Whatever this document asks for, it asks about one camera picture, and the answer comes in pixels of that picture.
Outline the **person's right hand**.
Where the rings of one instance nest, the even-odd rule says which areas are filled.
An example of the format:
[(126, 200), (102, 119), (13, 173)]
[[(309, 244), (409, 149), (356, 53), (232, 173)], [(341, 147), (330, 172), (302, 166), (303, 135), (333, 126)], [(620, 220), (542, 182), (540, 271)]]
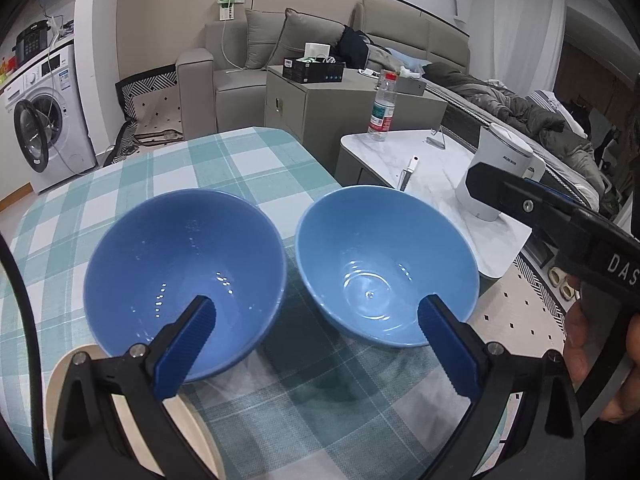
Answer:
[(580, 299), (564, 318), (563, 358), (576, 388), (582, 428), (598, 419), (622, 422), (639, 411), (639, 315), (631, 298), (616, 298), (570, 279)]

